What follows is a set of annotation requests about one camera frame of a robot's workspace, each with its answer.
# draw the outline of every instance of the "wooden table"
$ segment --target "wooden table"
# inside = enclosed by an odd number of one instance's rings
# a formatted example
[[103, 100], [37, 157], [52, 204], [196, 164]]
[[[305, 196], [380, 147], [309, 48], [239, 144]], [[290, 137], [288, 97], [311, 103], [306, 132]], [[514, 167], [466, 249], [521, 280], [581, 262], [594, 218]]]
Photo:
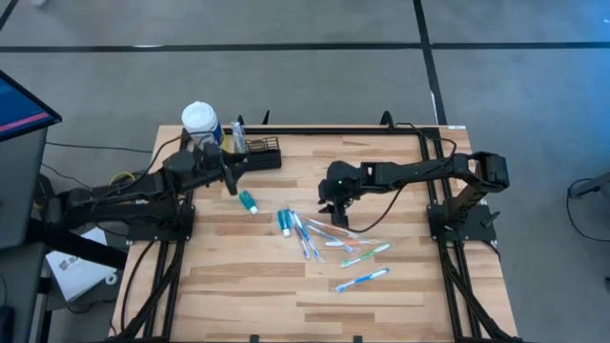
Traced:
[[[443, 137], [458, 143], [458, 152], [471, 151], [466, 130], [439, 129]], [[155, 146], [180, 131], [178, 126], [160, 127]], [[172, 340], [247, 341], [251, 334], [259, 334], [261, 341], [352, 341], [354, 335], [362, 335], [368, 342], [453, 341], [437, 244], [430, 238], [425, 214], [429, 203], [425, 183], [407, 186], [386, 218], [363, 235], [387, 241], [391, 249], [349, 268], [339, 267], [348, 254], [331, 249], [321, 249], [325, 263], [306, 262], [296, 238], [280, 234], [275, 215], [278, 209], [290, 206], [303, 217], [330, 222], [330, 215], [317, 213], [320, 206], [316, 202], [317, 184], [331, 162], [341, 159], [356, 166], [361, 160], [417, 162], [421, 160], [417, 138], [278, 137], [282, 168], [247, 173], [238, 182], [238, 188], [250, 191], [257, 201], [258, 215], [248, 214], [224, 184], [194, 193], [196, 224], [184, 254]], [[449, 154], [450, 146], [443, 148]], [[176, 142], [160, 153], [158, 161], [177, 149]], [[432, 143], [429, 150], [434, 158]], [[457, 180], [451, 180], [451, 185], [454, 194], [464, 187]], [[368, 226], [386, 209], [392, 196], [367, 194], [356, 201], [348, 210], [351, 225]], [[315, 240], [318, 247], [323, 246], [319, 237]], [[132, 273], [146, 245], [137, 243], [130, 248], [125, 275]], [[127, 306], [128, 321], [151, 291], [158, 245], [151, 248], [137, 271]], [[478, 242], [469, 242], [465, 250], [479, 301], [501, 328], [517, 334], [498, 257]], [[336, 285], [381, 267], [391, 271], [345, 293], [334, 292]], [[459, 302], [462, 327], [468, 335], [460, 296]], [[116, 328], [121, 301], [117, 304], [112, 320]], [[159, 304], [155, 333], [160, 333], [165, 299]]]

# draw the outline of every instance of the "computer screen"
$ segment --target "computer screen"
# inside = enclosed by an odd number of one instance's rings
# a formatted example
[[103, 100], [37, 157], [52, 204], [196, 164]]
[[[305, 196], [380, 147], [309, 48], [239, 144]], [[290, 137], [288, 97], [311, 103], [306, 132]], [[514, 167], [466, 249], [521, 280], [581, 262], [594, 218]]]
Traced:
[[61, 121], [61, 116], [0, 71], [0, 142]]

